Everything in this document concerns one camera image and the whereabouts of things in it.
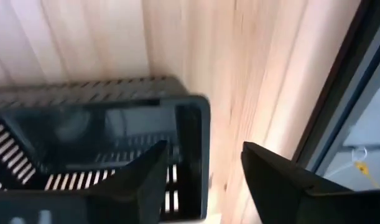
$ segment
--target white cable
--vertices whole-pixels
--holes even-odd
[[[364,156],[358,159],[356,157],[356,155],[355,155],[355,152],[356,151],[361,151],[361,150],[364,151]],[[324,175],[324,177],[325,178],[331,177],[331,176],[339,173],[340,171],[342,171],[344,169],[352,167],[355,162],[362,162],[362,161],[364,161],[366,159],[367,155],[368,155],[368,151],[366,150],[365,147],[351,150],[351,162],[348,162],[348,163],[342,165],[341,167],[339,167],[339,168],[335,169],[334,171],[330,172],[329,174]]]

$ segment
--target wood grain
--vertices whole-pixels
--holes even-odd
[[[240,221],[245,209],[244,202],[248,195],[240,192],[246,183],[239,155],[243,141],[249,139],[253,128],[259,90],[269,60],[279,3],[279,1],[236,1],[234,5],[234,64],[232,66],[241,76],[231,76],[232,102],[229,130],[232,130],[230,144],[232,150],[230,150],[228,161],[230,172],[223,208],[224,222]]]
[[[46,82],[57,83],[68,80],[67,70],[58,54],[40,1],[11,0],[11,5],[35,53]]]
[[[0,60],[15,84],[45,81],[10,2],[4,0],[0,0]]]
[[[86,20],[108,77],[145,76],[149,66],[139,0],[83,1]]]
[[[108,78],[81,0],[42,1],[48,24],[71,80]]]
[[[311,0],[303,4],[298,3],[297,6],[293,3],[285,5],[282,1],[282,7],[278,7],[283,10],[279,12],[282,17],[276,20],[274,26],[280,27],[278,30],[282,32],[280,34],[282,37],[287,38],[285,41],[292,42],[287,42],[280,49],[285,49],[284,46],[292,46],[292,49],[287,49],[286,59],[281,60],[282,63],[269,54],[269,60],[272,60],[271,63],[276,68],[280,67],[280,64],[283,66],[281,68],[284,69],[283,74],[280,78],[276,77],[280,82],[267,82],[268,79],[265,77],[259,93],[259,96],[264,93],[264,99],[272,99],[275,102],[269,104],[266,101],[258,101],[253,130],[250,131],[252,134],[247,135],[242,131],[245,133],[242,136],[243,140],[254,141],[287,158],[291,158],[295,151],[359,5],[359,1],[352,0],[340,2]],[[298,10],[297,16],[291,14],[296,10]],[[288,20],[292,20],[292,23],[286,24]],[[266,72],[273,71],[273,68],[266,67]],[[268,125],[267,122],[261,121],[266,118],[269,121]],[[257,223],[260,220],[249,195],[242,167],[238,162],[239,159],[234,161],[237,162],[234,162],[230,168],[232,172],[228,181],[227,207],[223,210],[223,223]]]
[[[142,0],[151,74],[183,80],[184,0]]]

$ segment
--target crate slotted side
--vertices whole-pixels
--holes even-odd
[[[144,151],[125,152],[127,158],[131,160],[136,159],[142,153]],[[105,155],[99,156],[100,162],[103,161],[104,157]],[[0,120],[0,190],[83,190],[100,183],[119,171],[119,168],[105,168],[61,174],[43,174],[34,164],[30,159],[30,154],[22,150],[14,135]],[[169,166],[167,173],[165,201],[160,209],[162,220],[178,217],[180,208],[177,164]]]
[[[147,98],[183,96],[186,94],[187,92],[180,82],[169,77],[30,86],[13,91],[2,88],[0,89],[0,109],[14,110],[14,108],[37,108],[75,103],[97,103],[100,101],[144,100]],[[109,169],[105,167],[105,169],[45,174],[41,167],[42,165],[36,161],[36,158],[31,158],[29,153],[22,150],[24,147],[20,147],[19,140],[14,139],[12,133],[9,133],[8,138],[4,139],[7,129],[8,127],[5,126],[4,132],[0,132],[0,138],[2,138],[0,140],[0,190],[81,190],[100,183],[119,170],[119,168]],[[188,176],[194,175],[194,171],[191,170],[192,168],[188,164],[183,165],[179,163],[181,161],[175,162],[171,162],[167,170],[165,202],[161,205],[160,209],[161,220],[193,220],[204,218],[206,207],[203,207],[200,201],[206,200],[206,198],[193,200],[194,196],[199,197],[196,195],[204,194],[204,192],[200,192],[199,182],[201,180],[199,179],[197,183],[192,183],[193,178],[188,178]]]

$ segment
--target glass pane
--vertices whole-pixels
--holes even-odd
[[[353,190],[380,189],[380,87],[337,150],[325,178]]]

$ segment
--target pine wood paneling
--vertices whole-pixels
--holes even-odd
[[[0,0],[0,61],[18,85],[45,81],[21,24],[5,0]]]
[[[108,77],[149,74],[139,0],[83,1],[86,20]]]
[[[39,0],[11,0],[11,5],[21,23],[36,59],[48,83],[69,80],[68,73],[59,56],[55,39],[45,19]]]
[[[176,75],[183,81],[183,0],[142,0],[142,3],[151,74]]]
[[[108,78],[81,0],[42,0],[42,7],[71,80]]]
[[[286,60],[277,60],[272,54],[268,55],[271,65],[276,68],[286,66],[285,72],[280,77],[280,82],[269,83],[267,77],[263,80],[260,96],[264,93],[265,100],[273,97],[271,99],[275,103],[269,105],[258,101],[251,135],[240,130],[244,133],[240,142],[254,141],[287,158],[292,157],[359,3],[360,1],[353,0],[309,0],[303,5],[296,6],[292,3],[285,6],[285,1],[281,1],[284,5],[277,9],[283,10],[279,15],[286,16],[276,20],[274,26],[280,27],[278,31],[281,31],[281,37],[292,39],[291,43],[287,42],[280,49],[284,50],[285,46],[289,45],[292,49],[287,52]],[[297,10],[303,10],[301,17],[291,15],[291,12],[287,11],[294,12],[295,7]],[[266,67],[266,72],[273,71],[272,67]],[[265,126],[267,122],[260,122],[263,117],[258,119],[258,113],[262,115],[265,109],[270,110],[266,113],[268,126]],[[260,223],[239,158],[233,161],[222,221]]]

